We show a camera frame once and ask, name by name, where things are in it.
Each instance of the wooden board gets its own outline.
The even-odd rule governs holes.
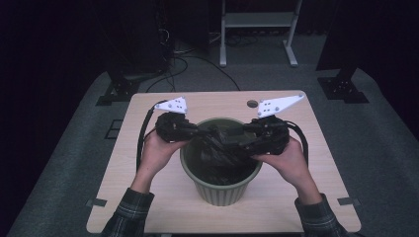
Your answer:
[[[187,119],[198,123],[211,118],[233,118],[250,122],[257,109],[247,106],[249,100],[295,96],[302,91],[248,91],[136,94],[132,97],[126,117],[97,198],[106,206],[94,206],[87,230],[101,232],[117,208],[126,188],[135,175],[136,145],[147,111],[161,100],[184,96]],[[155,110],[148,125],[154,127]],[[340,205],[337,198],[348,193],[336,168],[309,100],[305,97],[289,109],[276,114],[280,119],[298,124],[309,144],[309,169],[319,190],[328,197],[339,222],[350,232],[361,229],[352,205]],[[213,206],[199,196],[193,181],[180,163],[177,151],[165,169],[155,177],[151,191],[156,195],[145,224],[146,233],[273,233],[302,232],[294,207],[295,189],[267,164],[249,184],[244,196],[230,206]]]

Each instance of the person's left hand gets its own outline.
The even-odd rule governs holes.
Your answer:
[[[169,143],[161,139],[155,130],[151,131],[145,138],[141,162],[130,188],[147,194],[154,176],[167,165],[173,153],[188,142]]]

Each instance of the plaid sleeve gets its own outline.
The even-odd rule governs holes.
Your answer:
[[[145,218],[153,199],[152,193],[145,195],[127,189],[117,210],[102,231],[102,236],[143,236]]]
[[[318,204],[303,205],[298,198],[295,207],[301,219],[305,237],[347,237],[348,232],[336,219],[330,208],[326,195],[322,194],[323,201]]]

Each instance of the black strap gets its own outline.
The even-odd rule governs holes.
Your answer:
[[[308,166],[308,142],[307,142],[307,139],[305,138],[304,133],[302,133],[301,128],[299,128],[299,126],[293,123],[292,121],[285,121],[285,122],[287,123],[287,127],[294,130],[296,134],[299,136],[299,139],[301,140],[301,145],[302,145],[302,154],[304,155],[305,163],[307,163],[307,166]]]

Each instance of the gray carpet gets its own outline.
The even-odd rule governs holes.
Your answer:
[[[243,91],[304,91],[350,197],[361,203],[356,207],[361,233],[367,237],[418,236],[418,141],[374,79],[362,70],[357,70],[353,82],[369,104],[348,105],[325,98],[316,79],[335,76],[336,71],[315,71],[324,40],[325,36],[296,36],[293,49],[299,67],[290,68],[278,37],[258,37],[250,45],[228,47],[223,71]],[[183,43],[177,47],[189,48]],[[174,77],[174,87],[162,80],[149,92],[237,90],[226,75],[204,60],[218,64],[218,47],[184,56],[199,58],[182,57],[188,68]],[[171,64],[172,74],[186,68],[181,59]],[[139,92],[162,77],[143,82]],[[96,196],[115,144],[104,137],[114,119],[124,118],[128,105],[95,106],[109,84],[107,73],[102,74],[80,102],[9,236],[93,236],[85,227],[90,214],[86,201]]]

